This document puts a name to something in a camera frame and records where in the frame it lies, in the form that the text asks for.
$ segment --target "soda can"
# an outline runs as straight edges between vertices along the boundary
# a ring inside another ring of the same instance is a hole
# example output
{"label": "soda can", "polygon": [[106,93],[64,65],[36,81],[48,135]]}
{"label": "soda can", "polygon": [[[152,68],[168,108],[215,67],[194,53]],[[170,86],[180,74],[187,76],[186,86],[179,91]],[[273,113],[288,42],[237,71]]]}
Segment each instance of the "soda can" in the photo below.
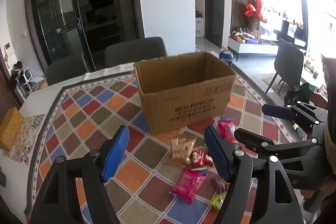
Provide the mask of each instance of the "soda can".
{"label": "soda can", "polygon": [[219,54],[219,59],[222,60],[229,67],[232,66],[233,54],[228,50],[221,50]]}

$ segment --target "golden tissue box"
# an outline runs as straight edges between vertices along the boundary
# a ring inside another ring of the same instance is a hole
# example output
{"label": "golden tissue box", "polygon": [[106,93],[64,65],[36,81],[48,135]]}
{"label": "golden tissue box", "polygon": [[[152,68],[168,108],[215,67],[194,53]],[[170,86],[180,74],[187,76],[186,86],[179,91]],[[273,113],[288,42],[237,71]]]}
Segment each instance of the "golden tissue box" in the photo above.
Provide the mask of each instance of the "golden tissue box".
{"label": "golden tissue box", "polygon": [[5,117],[0,124],[0,147],[10,151],[13,146],[14,139],[23,121],[23,116],[13,107],[7,110]]}

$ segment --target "dining chair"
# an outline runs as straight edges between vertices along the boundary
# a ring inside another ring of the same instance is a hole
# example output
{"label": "dining chair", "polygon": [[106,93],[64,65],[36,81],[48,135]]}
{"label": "dining chair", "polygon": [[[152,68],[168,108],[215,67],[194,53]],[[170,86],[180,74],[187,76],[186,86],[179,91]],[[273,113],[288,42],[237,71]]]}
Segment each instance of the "dining chair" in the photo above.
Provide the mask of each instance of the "dining chair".
{"label": "dining chair", "polygon": [[87,72],[89,72],[89,69],[82,53],[69,55],[47,67],[47,82],[48,85],[54,85]]}
{"label": "dining chair", "polygon": [[267,93],[271,88],[278,75],[281,77],[280,82],[283,81],[280,90],[282,89],[284,82],[286,82],[292,88],[297,88],[300,86],[303,68],[303,52],[282,38],[279,39],[278,47],[277,57],[274,61],[274,68],[276,73],[265,93]]}
{"label": "dining chair", "polygon": [[161,37],[148,37],[113,44],[105,49],[105,67],[167,56]]}

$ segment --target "metal screw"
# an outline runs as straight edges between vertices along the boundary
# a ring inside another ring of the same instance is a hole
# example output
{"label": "metal screw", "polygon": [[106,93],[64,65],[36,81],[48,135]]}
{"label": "metal screw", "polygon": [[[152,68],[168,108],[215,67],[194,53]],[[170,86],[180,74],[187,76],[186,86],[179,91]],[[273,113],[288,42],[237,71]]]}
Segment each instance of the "metal screw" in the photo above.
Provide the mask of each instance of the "metal screw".
{"label": "metal screw", "polygon": [[244,156],[244,152],[242,150],[236,150],[235,154],[239,157]]}
{"label": "metal screw", "polygon": [[58,162],[58,163],[61,163],[61,162],[63,162],[64,161],[64,156],[58,156],[57,158],[56,158],[56,162]]}
{"label": "metal screw", "polygon": [[97,150],[97,149],[93,149],[93,150],[90,151],[90,156],[95,157],[98,154],[99,154],[99,150]]}
{"label": "metal screw", "polygon": [[269,159],[272,162],[277,162],[278,161],[278,158],[276,156],[270,156]]}

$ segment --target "snack package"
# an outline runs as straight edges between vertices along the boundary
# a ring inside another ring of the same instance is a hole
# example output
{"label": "snack package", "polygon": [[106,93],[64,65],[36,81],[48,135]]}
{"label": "snack package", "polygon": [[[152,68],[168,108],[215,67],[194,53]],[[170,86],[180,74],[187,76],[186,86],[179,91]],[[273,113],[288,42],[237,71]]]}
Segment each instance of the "snack package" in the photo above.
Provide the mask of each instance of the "snack package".
{"label": "snack package", "polygon": [[211,179],[213,186],[218,194],[226,193],[230,187],[230,183],[227,183],[223,178],[220,176],[216,176]]}
{"label": "snack package", "polygon": [[235,138],[235,126],[232,118],[218,120],[219,135],[230,143],[238,143]]}
{"label": "snack package", "polygon": [[189,157],[197,138],[176,136],[169,139],[171,142],[171,155],[166,159],[166,163],[179,167],[191,164]]}
{"label": "snack package", "polygon": [[219,211],[222,207],[225,196],[226,193],[214,196],[211,200],[209,200],[209,205],[214,207],[217,211]]}
{"label": "snack package", "polygon": [[213,160],[211,156],[203,153],[201,150],[195,150],[192,152],[192,170],[204,170],[208,165],[213,167]]}
{"label": "snack package", "polygon": [[173,196],[182,198],[188,204],[191,204],[207,175],[208,174],[204,172],[192,171],[188,168],[184,168],[182,176],[169,193]]}

